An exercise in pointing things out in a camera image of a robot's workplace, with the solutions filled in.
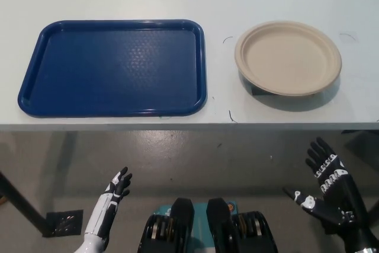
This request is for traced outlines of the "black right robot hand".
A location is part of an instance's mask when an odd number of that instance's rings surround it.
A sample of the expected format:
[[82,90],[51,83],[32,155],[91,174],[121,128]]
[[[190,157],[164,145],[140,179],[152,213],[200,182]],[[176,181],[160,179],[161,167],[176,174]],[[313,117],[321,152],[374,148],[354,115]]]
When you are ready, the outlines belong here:
[[356,183],[338,154],[321,138],[311,142],[306,164],[322,192],[321,198],[298,188],[283,191],[309,215],[319,220],[327,235],[338,235],[346,252],[378,251],[367,208]]

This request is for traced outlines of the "white and black left hand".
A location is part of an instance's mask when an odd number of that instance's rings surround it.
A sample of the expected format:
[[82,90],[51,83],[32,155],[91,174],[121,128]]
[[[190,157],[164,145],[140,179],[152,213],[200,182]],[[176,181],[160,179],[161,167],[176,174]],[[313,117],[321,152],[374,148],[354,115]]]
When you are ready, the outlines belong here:
[[109,237],[120,201],[130,193],[128,186],[131,178],[132,173],[128,174],[127,167],[116,173],[92,211],[85,229],[86,234],[99,236],[103,240]]

